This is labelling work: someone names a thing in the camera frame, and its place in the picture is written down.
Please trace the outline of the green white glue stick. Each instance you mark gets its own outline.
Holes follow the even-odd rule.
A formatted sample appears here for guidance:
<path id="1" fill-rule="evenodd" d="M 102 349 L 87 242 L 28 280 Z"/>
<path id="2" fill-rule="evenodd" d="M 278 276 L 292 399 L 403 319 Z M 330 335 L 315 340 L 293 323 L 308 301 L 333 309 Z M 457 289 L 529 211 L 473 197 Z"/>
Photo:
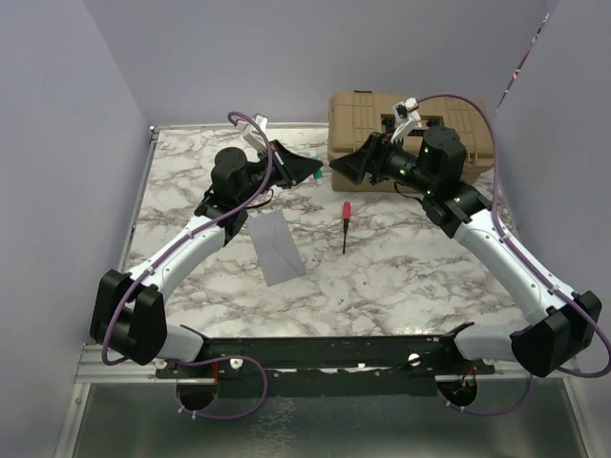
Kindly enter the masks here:
<path id="1" fill-rule="evenodd" d="M 313 155 L 311 159 L 314 160 L 316 165 L 316 169 L 313 171 L 312 177 L 315 183 L 320 185 L 323 182 L 322 167 L 324 166 L 324 163 L 316 155 Z"/>

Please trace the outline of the grey envelope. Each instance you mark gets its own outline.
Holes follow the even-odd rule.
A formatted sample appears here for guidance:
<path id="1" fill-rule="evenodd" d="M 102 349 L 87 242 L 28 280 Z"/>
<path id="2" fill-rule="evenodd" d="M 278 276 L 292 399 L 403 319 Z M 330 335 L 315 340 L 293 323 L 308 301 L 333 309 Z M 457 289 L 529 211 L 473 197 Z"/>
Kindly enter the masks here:
<path id="1" fill-rule="evenodd" d="M 306 273 L 281 210 L 249 218 L 247 228 L 267 286 L 291 281 Z"/>

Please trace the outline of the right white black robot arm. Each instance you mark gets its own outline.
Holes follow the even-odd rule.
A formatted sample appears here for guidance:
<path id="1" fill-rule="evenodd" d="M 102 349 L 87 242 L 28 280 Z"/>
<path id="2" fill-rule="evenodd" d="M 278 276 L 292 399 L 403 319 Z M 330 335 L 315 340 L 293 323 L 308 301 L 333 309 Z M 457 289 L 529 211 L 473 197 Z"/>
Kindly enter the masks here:
<path id="1" fill-rule="evenodd" d="M 546 377 L 592 341 L 601 302 L 592 292 L 577 293 L 530 254 L 493 214 L 493 204 L 462 179 L 467 151 L 452 128 L 426 130 L 418 155 L 371 134 L 357 151 L 330 161 L 331 169 L 359 184 L 392 180 L 422 196 L 429 220 L 476 256 L 521 310 L 527 326 L 470 324 L 438 350 L 448 372 L 459 373 L 479 359 L 517 362 Z"/>

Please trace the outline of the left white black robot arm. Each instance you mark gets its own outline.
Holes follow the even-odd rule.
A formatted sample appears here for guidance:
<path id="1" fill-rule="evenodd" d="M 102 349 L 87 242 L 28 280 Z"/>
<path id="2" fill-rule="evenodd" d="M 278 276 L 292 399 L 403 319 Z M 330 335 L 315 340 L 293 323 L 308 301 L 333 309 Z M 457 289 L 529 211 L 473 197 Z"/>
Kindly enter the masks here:
<path id="1" fill-rule="evenodd" d="M 279 141 L 252 162 L 237 147 L 214 158 L 211 186 L 186 226 L 155 255 L 127 273 L 105 273 L 97 288 L 90 336 L 121 360 L 144 365 L 175 360 L 186 374 L 211 363 L 201 334 L 166 321 L 165 302 L 206 258 L 239 234 L 250 202 L 277 186 L 290 189 L 317 172 L 322 161 L 289 152 Z"/>

